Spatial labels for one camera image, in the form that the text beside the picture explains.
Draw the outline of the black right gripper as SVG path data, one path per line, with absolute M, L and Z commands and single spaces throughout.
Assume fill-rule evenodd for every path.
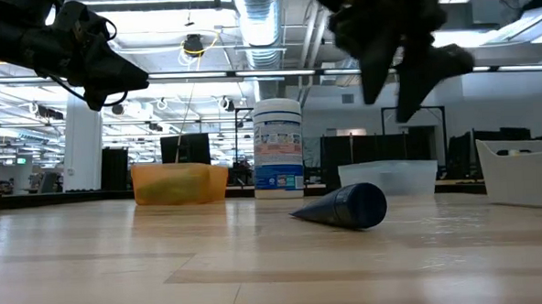
M 365 104 L 374 104 L 385 86 L 401 38 L 425 37 L 446 23 L 439 0 L 352 0 L 332 14 L 329 30 L 335 45 L 359 62 Z M 429 47 L 421 57 L 402 63 L 396 120 L 407 123 L 442 81 L 472 72 L 473 55 L 456 44 Z

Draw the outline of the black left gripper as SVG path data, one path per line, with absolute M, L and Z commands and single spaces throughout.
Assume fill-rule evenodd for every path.
M 52 24 L 24 32 L 20 54 L 38 75 L 60 76 L 85 89 L 107 94 L 146 89 L 148 74 L 108 45 L 107 23 L 85 4 L 68 1 Z

